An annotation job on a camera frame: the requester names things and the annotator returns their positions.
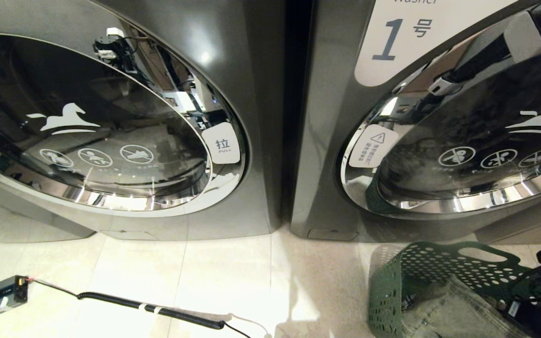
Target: black coiled cable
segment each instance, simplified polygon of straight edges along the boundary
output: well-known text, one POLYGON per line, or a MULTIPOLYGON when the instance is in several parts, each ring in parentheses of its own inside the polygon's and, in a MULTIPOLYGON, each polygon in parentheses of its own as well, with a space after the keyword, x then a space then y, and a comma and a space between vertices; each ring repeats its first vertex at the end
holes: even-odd
POLYGON ((190 315, 189 313, 184 313, 184 312, 179 312, 179 311, 176 311, 176 310, 172 310, 171 308, 156 306, 156 305, 153 305, 153 304, 147 304, 147 303, 143 303, 143 302, 127 300, 125 298, 106 295, 105 293, 82 292, 82 293, 79 293, 77 295, 77 294, 75 294, 75 293, 73 293, 71 291, 63 289, 62 287, 58 287, 58 286, 56 286, 54 284, 45 282, 43 280, 37 280, 35 278, 29 278, 29 277, 26 277, 26 280, 28 280, 29 282, 35 282, 35 283, 38 283, 38 284, 49 286, 49 287, 52 287, 52 288, 54 288, 56 290, 68 293, 69 295, 72 295, 73 297, 76 297, 78 300, 83 300, 85 298, 91 298, 93 300, 110 302, 112 304, 122 305, 122 306, 126 306, 126 307, 143 309, 143 310, 146 310, 147 312, 152 312, 152 313, 156 313, 158 315, 163 315, 163 316, 167 316, 167 317, 180 319, 182 321, 186 321, 186 322, 189 322, 189 323, 193 323, 193 324, 196 324, 196 325, 207 327, 209 329, 220 330, 220 329, 223 329, 226 326, 226 327, 234 330, 235 332, 238 332, 238 333, 242 334, 243 336, 249 338, 249 336, 247 334, 243 333, 242 331, 239 331, 238 329, 235 329, 231 325, 227 324, 225 321, 212 321, 210 319, 190 315))
MULTIPOLYGON (((106 295, 106 294, 97 293, 97 292, 83 292, 83 293, 79 293, 77 295, 77 299, 79 299, 79 300, 82 300, 84 298, 92 298, 94 300, 111 302, 111 303, 114 303, 114 304, 127 306, 127 307, 132 307, 132 308, 140 308, 140 307, 142 307, 142 304, 145 304, 144 310, 146 310, 147 312, 154 312, 156 310, 156 307, 157 307, 157 306, 152 305, 152 304, 146 304, 146 303, 142 303, 142 302, 127 300, 127 299, 124 299, 124 298, 115 297, 115 296, 106 295)), ((170 308, 165 308, 165 307, 159 307, 159 308, 160 308, 159 312, 158 312, 159 315, 163 315, 163 316, 167 316, 167 317, 173 317, 173 318, 180 319, 182 321, 186 321, 186 322, 189 322, 189 323, 194 323, 194 324, 197 324, 197 325, 208 327, 209 329, 220 330, 223 327, 225 327, 225 322, 224 321, 211 321, 210 319, 197 317, 197 316, 194 316, 194 315, 189 315, 189 314, 183 313, 183 312, 178 312, 178 311, 175 311, 175 310, 171 310, 170 308)))

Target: front-load washer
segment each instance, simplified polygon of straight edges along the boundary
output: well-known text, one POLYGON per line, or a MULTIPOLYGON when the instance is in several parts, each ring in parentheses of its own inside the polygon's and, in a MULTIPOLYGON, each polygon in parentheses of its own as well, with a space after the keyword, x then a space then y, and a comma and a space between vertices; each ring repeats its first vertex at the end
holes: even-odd
POLYGON ((453 240, 541 211, 541 1, 318 0, 312 17, 296 235, 453 240))
POLYGON ((0 2, 0 183, 123 239, 279 226, 281 1, 0 2))

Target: green laundry basket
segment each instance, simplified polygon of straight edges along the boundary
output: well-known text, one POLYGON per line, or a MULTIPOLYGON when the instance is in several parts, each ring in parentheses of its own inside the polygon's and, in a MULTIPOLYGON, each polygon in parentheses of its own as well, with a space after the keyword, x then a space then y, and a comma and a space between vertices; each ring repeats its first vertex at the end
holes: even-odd
POLYGON ((455 274, 480 295, 509 303, 509 283, 529 268, 519 265, 519 257, 477 242, 441 246, 415 242, 399 252, 375 272, 370 282, 369 327, 378 338, 402 337, 402 299, 422 291, 434 282, 444 282, 455 274), (460 254, 464 248, 477 248, 502 256, 506 261, 483 261, 460 254))

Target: basket handle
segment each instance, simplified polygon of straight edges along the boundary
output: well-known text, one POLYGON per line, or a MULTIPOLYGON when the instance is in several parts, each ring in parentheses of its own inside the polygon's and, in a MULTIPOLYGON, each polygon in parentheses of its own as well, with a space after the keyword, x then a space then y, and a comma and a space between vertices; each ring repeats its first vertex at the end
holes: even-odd
MULTIPOLYGON (((517 256, 515 256, 515 255, 513 255, 511 253, 503 252, 502 250, 492 248, 491 246, 487 246, 487 245, 481 244, 479 242, 460 242, 460 243, 457 243, 457 244, 453 244, 452 247, 456 248, 459 255, 464 255, 464 254, 460 253, 460 250, 462 250, 464 248, 475 248, 475 249, 478 249, 478 250, 483 250, 484 252, 488 252, 488 253, 491 253, 491 254, 495 254, 495 255, 499 255, 501 257, 504 257, 506 259, 505 262, 508 263, 508 264, 518 265, 521 262, 521 259, 519 257, 517 257, 517 256)), ((486 261, 486 260, 483 260, 481 258, 470 257, 468 255, 464 255, 464 256, 472 258, 472 259, 480 259, 482 261, 486 261)), ((504 261, 494 261, 493 263, 505 263, 505 262, 504 261)))

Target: warning sticker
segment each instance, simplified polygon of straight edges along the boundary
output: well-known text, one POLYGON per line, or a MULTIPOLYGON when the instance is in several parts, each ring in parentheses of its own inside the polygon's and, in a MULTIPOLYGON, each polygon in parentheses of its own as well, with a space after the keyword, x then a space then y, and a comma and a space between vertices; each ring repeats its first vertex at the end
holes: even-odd
POLYGON ((348 163, 355 168, 378 167, 385 155, 398 141, 398 137, 397 132, 377 124, 368 126, 356 141, 348 163))

